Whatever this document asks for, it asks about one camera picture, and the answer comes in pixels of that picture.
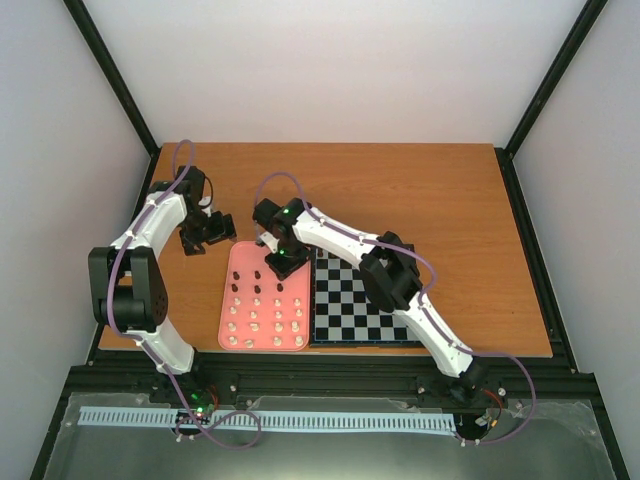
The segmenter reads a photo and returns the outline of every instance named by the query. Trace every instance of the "white enclosure wall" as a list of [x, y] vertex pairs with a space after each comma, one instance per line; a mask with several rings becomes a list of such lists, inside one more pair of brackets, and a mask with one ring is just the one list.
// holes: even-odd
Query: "white enclosure wall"
[[640, 478], [640, 3], [609, 2], [516, 168], [581, 370]]
[[160, 142], [503, 146], [584, 0], [87, 0]]
[[126, 227], [148, 156], [61, 1], [0, 15], [0, 446], [28, 478], [96, 327], [87, 255]]

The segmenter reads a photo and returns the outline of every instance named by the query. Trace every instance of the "black aluminum frame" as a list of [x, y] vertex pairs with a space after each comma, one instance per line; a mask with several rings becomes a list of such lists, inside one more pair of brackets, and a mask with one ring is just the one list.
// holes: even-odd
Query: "black aluminum frame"
[[[64, 0], [64, 3], [149, 153], [149, 168], [136, 203], [135, 216], [143, 206], [161, 147], [158, 147], [153, 139], [83, 1]], [[577, 372], [569, 339], [513, 165], [513, 158], [518, 149], [606, 3], [606, 0], [588, 0], [585, 3], [507, 146], [496, 148], [495, 152], [553, 352], [552, 358], [521, 360], [531, 373], [539, 398], [591, 401], [616, 476], [619, 479], [628, 479], [629, 474], [596, 379], [593, 374]], [[151, 394], [154, 401], [178, 403], [166, 376], [157, 373], [144, 353], [101, 351], [97, 348], [101, 336], [102, 327], [98, 326], [87, 363], [70, 369], [32, 472], [32, 479], [44, 476], [60, 422], [72, 393], [145, 392]], [[259, 396], [293, 394], [387, 397], [411, 405], [438, 407], [453, 413], [473, 411], [460, 408], [447, 400], [418, 394], [419, 386], [428, 384], [431, 379], [440, 375], [430, 357], [204, 353], [202, 358], [204, 369], [211, 372], [218, 388], [221, 402], [234, 404], [239, 408], [242, 408], [247, 400]], [[491, 359], [490, 362], [490, 384], [504, 387], [510, 398], [527, 398], [530, 395], [528, 385], [515, 365], [505, 359]]]

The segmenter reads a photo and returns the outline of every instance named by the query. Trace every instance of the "wooden table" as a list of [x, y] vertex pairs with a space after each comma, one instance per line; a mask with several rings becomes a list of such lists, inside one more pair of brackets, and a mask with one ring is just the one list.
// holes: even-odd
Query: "wooden table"
[[[171, 179], [175, 144], [162, 149], [154, 180]], [[188, 148], [179, 155], [186, 162]], [[491, 145], [210, 144], [196, 165], [213, 181], [215, 205], [233, 215], [239, 240], [252, 240], [256, 187], [276, 170], [298, 177], [327, 215], [368, 232], [393, 230], [432, 262], [430, 297], [456, 334], [476, 350], [551, 356], [531, 277]], [[263, 192], [284, 204], [293, 184], [276, 178]], [[178, 232], [160, 256], [169, 317], [200, 351], [220, 351], [218, 322], [231, 242], [185, 257]], [[428, 282], [424, 269], [422, 279]], [[103, 349], [135, 348], [106, 328]], [[418, 348], [307, 347], [314, 353], [424, 354]]]

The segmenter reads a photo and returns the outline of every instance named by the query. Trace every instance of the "chessboard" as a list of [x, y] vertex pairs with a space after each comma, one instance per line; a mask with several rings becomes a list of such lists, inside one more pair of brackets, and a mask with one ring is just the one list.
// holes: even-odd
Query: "chessboard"
[[311, 345], [421, 345], [401, 320], [369, 302], [360, 272], [349, 263], [316, 249], [311, 275]]

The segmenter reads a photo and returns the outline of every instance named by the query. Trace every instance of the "robotic arm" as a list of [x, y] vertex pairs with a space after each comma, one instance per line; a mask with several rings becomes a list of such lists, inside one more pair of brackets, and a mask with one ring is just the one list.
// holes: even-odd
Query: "robotic arm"
[[203, 243], [212, 245], [236, 237], [231, 215], [203, 211], [200, 207], [204, 183], [204, 173], [191, 167], [173, 192], [159, 200], [171, 182], [156, 182], [145, 202], [145, 206], [155, 205], [155, 208], [138, 226], [135, 236], [134, 225], [138, 224], [142, 212], [109, 247], [94, 248], [89, 254], [93, 313], [98, 323], [106, 325], [108, 283], [114, 260], [127, 238], [132, 237], [117, 272], [114, 319], [118, 330], [142, 346], [160, 372], [165, 368], [176, 375], [191, 371], [195, 353], [167, 315], [167, 290], [157, 259], [169, 236], [180, 227], [185, 255], [204, 254]]
[[471, 351], [422, 291], [416, 260], [407, 254], [413, 246], [403, 244], [396, 234], [377, 236], [355, 230], [311, 205], [305, 209], [299, 198], [284, 207], [264, 199], [256, 205], [253, 219], [265, 229], [260, 240], [271, 250], [265, 260], [279, 279], [307, 261], [309, 245], [327, 250], [360, 270], [371, 303], [401, 318], [427, 347], [443, 374], [462, 378], [469, 387], [484, 375], [477, 360], [456, 348]]

